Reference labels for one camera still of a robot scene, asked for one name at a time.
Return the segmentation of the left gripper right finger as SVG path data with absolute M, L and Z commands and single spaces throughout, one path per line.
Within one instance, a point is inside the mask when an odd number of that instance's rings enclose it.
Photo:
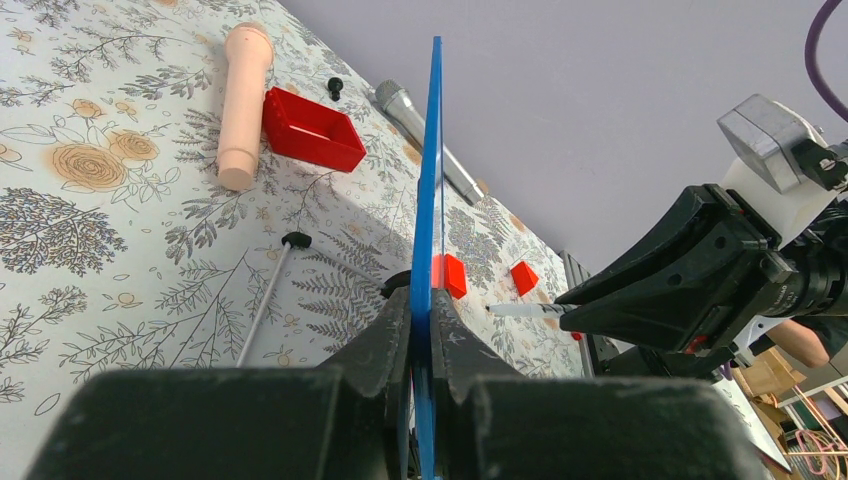
M 434 291 L 435 467 L 446 479 L 763 479 L 736 412 L 707 383 L 529 378 Z

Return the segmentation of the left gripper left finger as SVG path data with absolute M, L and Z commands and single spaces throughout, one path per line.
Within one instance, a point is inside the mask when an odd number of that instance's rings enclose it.
M 111 371 L 84 385 L 31 479 L 403 479 L 408 291 L 311 368 Z

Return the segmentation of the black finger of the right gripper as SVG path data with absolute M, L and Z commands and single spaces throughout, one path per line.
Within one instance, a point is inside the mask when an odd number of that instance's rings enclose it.
M 675 328 L 670 325 L 670 294 L 662 285 L 662 270 L 680 223 L 669 210 L 621 257 L 557 298 L 559 304 L 577 306 L 561 317 L 561 329 L 671 352 L 667 347 L 675 339 Z

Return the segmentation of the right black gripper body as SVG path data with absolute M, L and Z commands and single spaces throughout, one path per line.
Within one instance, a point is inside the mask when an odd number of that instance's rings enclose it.
M 742 352 L 775 320 L 757 317 L 780 237 L 739 194 L 689 186 L 669 210 L 680 223 L 662 285 L 675 339 L 671 352 Z

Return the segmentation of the blue-capped marker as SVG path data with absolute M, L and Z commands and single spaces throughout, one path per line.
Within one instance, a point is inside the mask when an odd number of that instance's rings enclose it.
M 575 309 L 577 309 L 577 306 L 572 304 L 555 303 L 492 304 L 486 306 L 486 310 L 495 316 L 542 319 L 560 318 Z

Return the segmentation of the blue-framed whiteboard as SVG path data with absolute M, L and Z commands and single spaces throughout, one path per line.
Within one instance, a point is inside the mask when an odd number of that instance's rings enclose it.
M 416 230 L 411 263 L 409 312 L 411 313 L 411 375 L 420 471 L 436 479 L 436 400 L 433 391 L 431 271 L 432 259 L 444 252 L 442 38 L 435 36 L 427 100 L 422 166 L 418 181 Z

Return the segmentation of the person forearm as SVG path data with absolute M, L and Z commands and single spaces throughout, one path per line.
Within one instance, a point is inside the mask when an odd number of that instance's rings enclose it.
M 766 336 L 792 358 L 808 368 L 823 367 L 830 356 L 816 332 L 794 320 L 784 320 L 766 332 Z

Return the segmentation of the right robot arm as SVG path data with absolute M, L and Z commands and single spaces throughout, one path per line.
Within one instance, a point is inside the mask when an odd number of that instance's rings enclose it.
M 786 246 L 738 193 L 689 186 L 605 270 L 557 298 L 566 331 L 662 352 L 723 349 L 756 316 L 844 315 L 847 251 L 811 229 Z

